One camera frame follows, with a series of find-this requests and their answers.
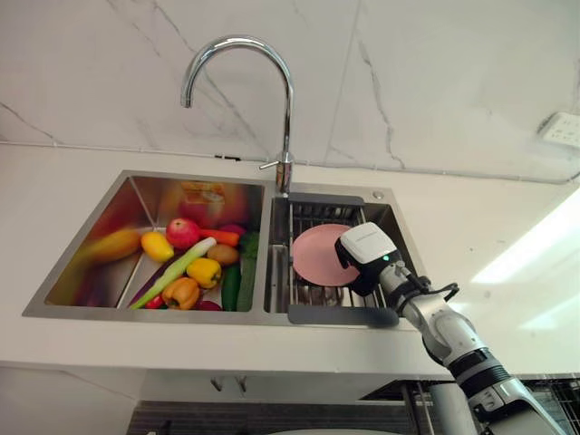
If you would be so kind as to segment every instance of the carrot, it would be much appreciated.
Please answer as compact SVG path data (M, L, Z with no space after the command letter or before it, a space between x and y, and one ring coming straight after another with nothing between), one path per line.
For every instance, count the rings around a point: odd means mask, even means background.
M217 240L218 243L228 245L230 247L236 247L237 242L239 242L239 234L229 231L219 231L217 229L200 229L199 234L202 238L213 237Z

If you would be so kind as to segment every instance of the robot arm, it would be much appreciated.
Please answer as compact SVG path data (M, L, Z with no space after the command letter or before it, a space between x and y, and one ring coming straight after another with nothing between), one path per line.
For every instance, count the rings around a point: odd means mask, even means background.
M447 304L457 285L435 291L427 278L405 267L391 239L373 223L346 231L336 241L344 267L360 272L353 291L367 295L380 283L387 305L421 333L429 356L446 367L468 398L485 434L565 435L524 384L509 375L481 341L471 322Z

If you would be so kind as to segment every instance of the faucet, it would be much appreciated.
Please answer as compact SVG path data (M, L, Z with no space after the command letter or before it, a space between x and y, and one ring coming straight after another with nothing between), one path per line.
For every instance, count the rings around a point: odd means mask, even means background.
M260 169L275 168L275 183L278 193L287 197L290 192L290 179L292 178L292 163L294 158L288 147L290 145L290 126L292 122L292 111L294 109L294 85L290 78L290 71L284 59L264 41L248 35L229 35L208 43L199 50L198 54L191 60L188 69L185 71L183 77L183 84L181 86L181 105L185 108L191 107L191 91L193 82L199 74L203 65L211 59L214 54L224 52L233 48L247 48L255 52L263 54L270 61L274 63L276 69L282 75L285 86L285 116L284 116L284 143L282 144L282 151L276 157L275 161L269 162L260 166Z

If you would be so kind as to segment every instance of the cabinet handle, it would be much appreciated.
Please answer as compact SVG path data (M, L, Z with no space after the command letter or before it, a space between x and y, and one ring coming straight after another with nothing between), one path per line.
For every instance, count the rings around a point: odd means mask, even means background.
M237 385L239 386L239 390L242 393L247 392L247 386L246 386L247 376L236 376L236 381L237 381Z
M218 378L211 378L209 380L209 382L211 382L211 384L214 386L214 388L216 390L218 390L219 392L221 392L224 388L224 385L223 385L223 382L221 381L221 378L219 378L219 381L218 381Z

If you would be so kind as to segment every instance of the wall outlet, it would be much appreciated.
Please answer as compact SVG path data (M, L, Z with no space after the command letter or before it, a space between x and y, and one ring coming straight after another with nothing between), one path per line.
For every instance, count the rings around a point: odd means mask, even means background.
M554 113L538 134L543 140L580 148L580 115Z

